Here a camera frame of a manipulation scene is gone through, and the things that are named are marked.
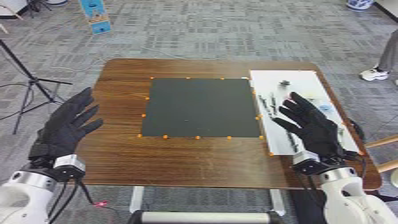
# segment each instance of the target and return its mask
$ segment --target wooden table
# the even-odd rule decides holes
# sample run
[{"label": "wooden table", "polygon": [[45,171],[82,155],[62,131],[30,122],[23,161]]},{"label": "wooden table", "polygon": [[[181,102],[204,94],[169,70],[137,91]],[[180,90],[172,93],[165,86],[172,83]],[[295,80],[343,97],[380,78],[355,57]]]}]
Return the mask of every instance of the wooden table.
[{"label": "wooden table", "polygon": [[[315,70],[345,122],[347,115],[315,64],[306,62],[114,59],[94,87],[101,129],[85,137],[78,154],[87,162],[87,184],[299,189],[291,156],[270,156],[258,138],[139,137],[151,77],[242,78],[249,70]],[[363,151],[364,146],[354,134]],[[366,155],[364,188],[380,187]]]}]

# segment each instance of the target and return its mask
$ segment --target black glove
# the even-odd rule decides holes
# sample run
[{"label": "black glove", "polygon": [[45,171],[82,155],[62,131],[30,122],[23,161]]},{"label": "black glove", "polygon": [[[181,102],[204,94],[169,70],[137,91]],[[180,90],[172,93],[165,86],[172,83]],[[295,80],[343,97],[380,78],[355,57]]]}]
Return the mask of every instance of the black glove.
[{"label": "black glove", "polygon": [[275,123],[302,139],[306,150],[320,155],[322,160],[336,160],[345,158],[345,149],[338,142],[338,125],[327,119],[315,105],[293,92],[291,100],[284,100],[279,107],[281,113],[295,121],[291,124],[281,118],[275,118]]},{"label": "black glove", "polygon": [[101,127],[101,119],[84,125],[100,108],[94,106],[84,112],[94,101],[91,92],[91,88],[87,88],[55,110],[45,128],[37,132],[39,137],[30,149],[30,160],[39,158],[53,160],[57,157],[73,154],[84,136]]}]

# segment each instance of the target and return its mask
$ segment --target tripod stand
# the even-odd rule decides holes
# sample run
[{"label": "tripod stand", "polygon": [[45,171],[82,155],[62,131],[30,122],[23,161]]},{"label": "tripod stand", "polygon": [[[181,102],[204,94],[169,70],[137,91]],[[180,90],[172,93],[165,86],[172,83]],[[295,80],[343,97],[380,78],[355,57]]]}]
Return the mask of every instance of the tripod stand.
[{"label": "tripod stand", "polygon": [[[29,113],[32,110],[36,110],[39,107],[43,107],[46,104],[50,104],[50,103],[61,103],[57,101],[57,98],[61,99],[61,101],[64,101],[64,99],[57,95],[57,91],[59,91],[61,85],[62,84],[64,85],[71,85],[71,83],[69,82],[55,81],[55,80],[50,80],[50,79],[39,79],[39,78],[36,78],[34,75],[32,75],[32,73],[29,72],[27,67],[21,64],[20,59],[16,58],[16,55],[14,55],[14,53],[13,53],[13,51],[11,51],[9,47],[7,47],[2,39],[0,39],[0,46],[2,46],[4,51],[7,52],[7,54],[9,54],[11,58],[13,58],[13,61],[16,63],[16,65],[18,65],[18,67],[20,67],[20,69],[21,69],[27,77],[29,77],[29,88],[27,88],[27,93],[25,93],[25,97],[23,97],[21,109],[20,109],[20,113],[18,113],[18,119],[16,119],[14,131],[13,131],[13,134],[16,134],[23,114]],[[57,84],[53,91],[46,88],[46,86],[41,84],[41,82],[50,82],[50,83],[55,83]],[[25,108],[25,105],[27,105],[27,100],[29,100],[29,92],[30,92],[34,86],[37,87],[37,89],[39,89],[39,91],[41,91],[41,93],[43,93],[43,95],[46,97],[46,102],[41,103],[30,109],[27,109]]]}]

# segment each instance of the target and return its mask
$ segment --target person's leg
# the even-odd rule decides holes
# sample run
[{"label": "person's leg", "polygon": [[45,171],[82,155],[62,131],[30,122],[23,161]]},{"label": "person's leg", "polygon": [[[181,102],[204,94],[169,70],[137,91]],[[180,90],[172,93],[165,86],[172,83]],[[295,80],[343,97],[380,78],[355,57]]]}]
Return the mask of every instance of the person's leg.
[{"label": "person's leg", "polygon": [[366,81],[384,80],[389,78],[389,72],[395,68],[396,63],[396,51],[398,51],[398,30],[391,34],[379,65],[373,69],[363,71],[361,73],[361,78]]},{"label": "person's leg", "polygon": [[391,34],[389,42],[384,48],[382,58],[377,66],[380,71],[389,72],[395,68],[396,51],[398,51],[398,30]]}]

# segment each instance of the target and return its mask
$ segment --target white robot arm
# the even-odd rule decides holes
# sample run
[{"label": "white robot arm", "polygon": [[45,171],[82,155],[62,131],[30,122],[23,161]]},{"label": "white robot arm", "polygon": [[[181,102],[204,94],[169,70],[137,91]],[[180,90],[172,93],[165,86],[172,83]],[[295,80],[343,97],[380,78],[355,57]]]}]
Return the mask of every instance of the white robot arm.
[{"label": "white robot arm", "polygon": [[55,185],[57,181],[48,176],[23,171],[14,173],[0,187],[0,223],[48,223],[46,206]]},{"label": "white robot arm", "polygon": [[354,168],[338,168],[320,174],[327,195],[325,219],[329,224],[395,224],[398,218],[382,202],[363,190],[363,178]]}]

